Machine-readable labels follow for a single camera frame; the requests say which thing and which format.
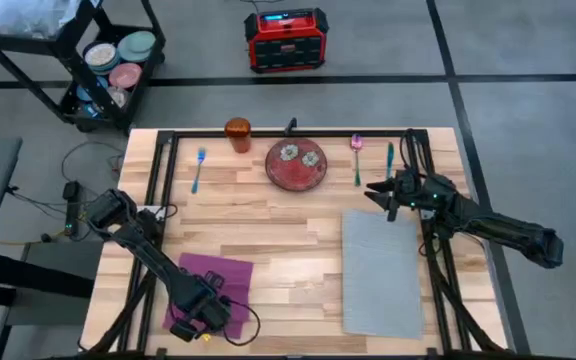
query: fork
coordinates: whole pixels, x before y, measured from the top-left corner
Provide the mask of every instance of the fork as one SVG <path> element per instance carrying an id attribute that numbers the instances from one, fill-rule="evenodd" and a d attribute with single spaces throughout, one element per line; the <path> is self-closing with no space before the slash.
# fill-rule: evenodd
<path id="1" fill-rule="evenodd" d="M 199 152 L 197 153 L 197 174 L 195 175 L 195 181 L 192 183 L 192 190 L 193 194 L 197 193 L 199 190 L 199 172 L 201 171 L 201 163 L 204 162 L 206 159 L 206 149 L 199 148 Z"/>

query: pink plate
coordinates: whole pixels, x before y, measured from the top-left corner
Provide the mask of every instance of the pink plate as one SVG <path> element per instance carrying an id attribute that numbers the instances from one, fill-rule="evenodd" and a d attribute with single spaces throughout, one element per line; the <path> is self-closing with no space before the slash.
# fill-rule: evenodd
<path id="1" fill-rule="evenodd" d="M 137 64 L 126 63 L 114 68 L 110 73 L 109 79 L 113 86 L 129 89 L 139 81 L 141 68 Z"/>

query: wooden tabletop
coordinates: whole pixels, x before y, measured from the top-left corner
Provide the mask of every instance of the wooden tabletop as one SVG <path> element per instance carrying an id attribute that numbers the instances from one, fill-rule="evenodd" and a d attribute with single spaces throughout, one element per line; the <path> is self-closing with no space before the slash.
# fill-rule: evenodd
<path id="1" fill-rule="evenodd" d="M 468 194 L 464 168 L 452 128 L 429 128 L 436 171 Z M 126 150 L 119 188 L 138 204 L 145 198 L 155 148 L 156 129 L 133 130 Z M 441 348 L 426 260 L 418 259 L 424 335 L 420 340 L 346 334 L 342 326 L 341 214 L 344 209 L 379 211 L 353 186 L 354 161 L 346 138 L 312 138 L 328 159 L 322 183 L 306 193 L 290 193 L 268 180 L 264 159 L 279 139 L 253 139 L 251 150 L 236 154 L 226 139 L 184 138 L 179 143 L 171 202 L 179 207 L 167 220 L 164 252 L 175 262 L 182 252 L 217 255 L 254 263 L 251 306 L 261 317 L 259 338 L 234 347 L 213 337 L 185 343 L 162 328 L 167 295 L 157 284 L 147 354 L 159 347 L 169 355 L 237 354 L 423 354 Z M 363 183 L 382 181 L 387 142 L 398 138 L 366 138 L 361 150 Z M 206 148 L 199 192 L 190 188 L 197 168 L 197 149 Z M 403 166 L 396 151 L 395 168 Z M 156 199 L 160 198 L 168 157 L 164 149 Z M 416 216 L 412 212 L 404 214 Z M 495 294 L 481 247 L 471 238 L 455 236 L 454 260 L 466 307 L 498 344 L 505 337 Z M 81 343 L 92 346 L 124 305 L 133 256 L 115 243 L 104 246 Z M 458 336 L 450 305 L 453 346 Z M 133 318 L 139 324 L 141 308 Z M 136 346 L 133 325 L 131 348 Z M 241 340 L 254 333 L 245 324 Z"/>

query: plastic bag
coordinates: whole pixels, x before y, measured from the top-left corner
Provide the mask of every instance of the plastic bag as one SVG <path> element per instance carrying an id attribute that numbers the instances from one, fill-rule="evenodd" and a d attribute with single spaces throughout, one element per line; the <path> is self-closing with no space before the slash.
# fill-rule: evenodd
<path id="1" fill-rule="evenodd" d="M 62 26 L 75 18 L 80 2 L 81 0 L 0 0 L 0 34 L 52 37 Z"/>

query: orange container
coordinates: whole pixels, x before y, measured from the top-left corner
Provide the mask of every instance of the orange container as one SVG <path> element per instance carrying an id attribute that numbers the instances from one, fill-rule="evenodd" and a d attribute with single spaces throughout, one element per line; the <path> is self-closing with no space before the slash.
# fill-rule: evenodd
<path id="1" fill-rule="evenodd" d="M 241 117 L 230 119 L 224 127 L 226 136 L 230 139 L 233 149 L 238 153 L 250 150 L 250 122 Z"/>

